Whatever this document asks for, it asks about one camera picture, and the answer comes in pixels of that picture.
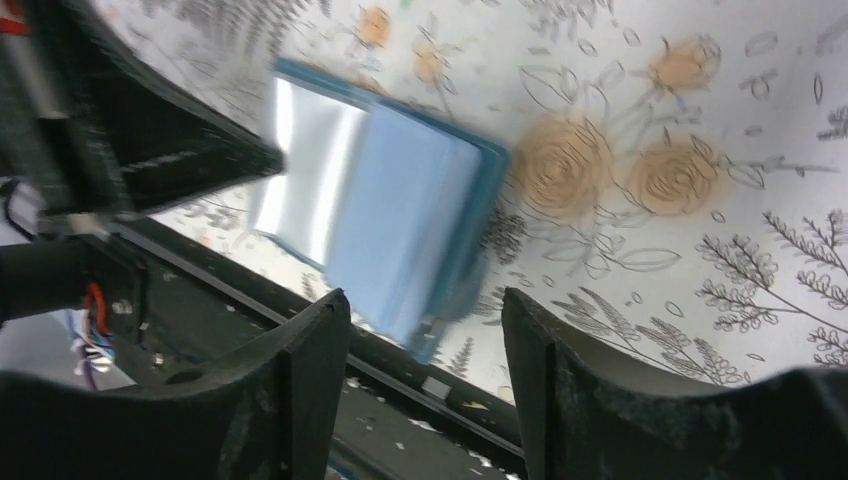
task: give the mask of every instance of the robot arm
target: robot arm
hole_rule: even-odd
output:
[[[138,60],[86,0],[2,0],[0,151],[45,202],[39,231],[90,233],[277,174],[282,153]]]

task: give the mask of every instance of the stack of blue paper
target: stack of blue paper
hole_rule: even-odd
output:
[[[347,123],[357,127],[345,133],[344,142],[319,149],[344,155],[322,159],[287,151],[286,182],[298,188],[275,190],[273,178],[260,183],[251,204],[250,226],[321,269],[327,283],[344,289],[354,310],[377,333],[428,362],[446,322],[467,315],[476,304],[485,271],[479,243],[509,168],[507,151],[405,104],[294,62],[279,60],[274,81],[286,92],[294,91],[288,85],[296,85],[341,102],[333,109],[349,112],[345,115],[357,120]],[[284,97],[276,96],[278,104],[269,108],[274,115],[266,122],[265,136],[271,141],[285,137],[287,145],[297,145],[304,139],[280,135],[279,121],[268,125],[274,118],[285,118],[292,131],[299,130],[296,116],[280,115],[294,111],[280,104]],[[350,113],[360,111],[365,112],[362,118]],[[309,131],[316,142],[340,138],[332,131]],[[333,171],[315,168],[316,162],[340,161],[344,167]],[[344,178],[338,172],[344,172]],[[298,198],[295,191],[310,193]],[[328,202],[337,207],[316,205],[320,203],[316,198],[332,199]],[[294,207],[301,209],[299,215],[277,218],[278,212]],[[304,221],[303,212],[309,212],[306,217],[313,221]],[[319,213],[320,229],[314,221]],[[305,238],[313,242],[310,245],[326,245],[321,261],[293,247],[305,244]]]

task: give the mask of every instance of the shiny silver surface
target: shiny silver surface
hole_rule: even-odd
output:
[[[254,186],[247,226],[322,268],[367,112],[275,77],[267,113],[262,135],[285,153],[286,171]]]

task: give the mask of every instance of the red wire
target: red wire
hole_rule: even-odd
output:
[[[85,295],[86,324],[91,319],[91,307],[94,302],[97,303],[97,328],[101,333],[108,335],[112,333],[112,330],[106,326],[106,299],[103,298],[103,290],[100,289],[100,285],[91,282]]]

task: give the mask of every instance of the black plastic frame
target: black plastic frame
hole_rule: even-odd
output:
[[[153,340],[116,343],[118,366],[137,381],[160,381],[168,372],[214,358],[273,326],[240,321],[242,307],[285,322],[310,304],[151,219],[119,225],[112,241],[145,256],[149,269],[146,308],[157,319],[149,336]],[[201,292],[190,286],[197,284],[194,280],[210,288]],[[172,310],[157,313],[162,308]],[[152,365],[151,349],[158,349],[162,365]],[[346,375],[349,386],[343,390],[330,454],[340,470],[358,480],[504,479],[506,473],[526,478],[513,406],[436,367],[422,366],[355,327]],[[428,394],[428,379],[447,385],[447,396]],[[469,408],[472,404],[485,408]],[[410,420],[426,421],[437,433]],[[434,471],[437,466],[441,473]]]

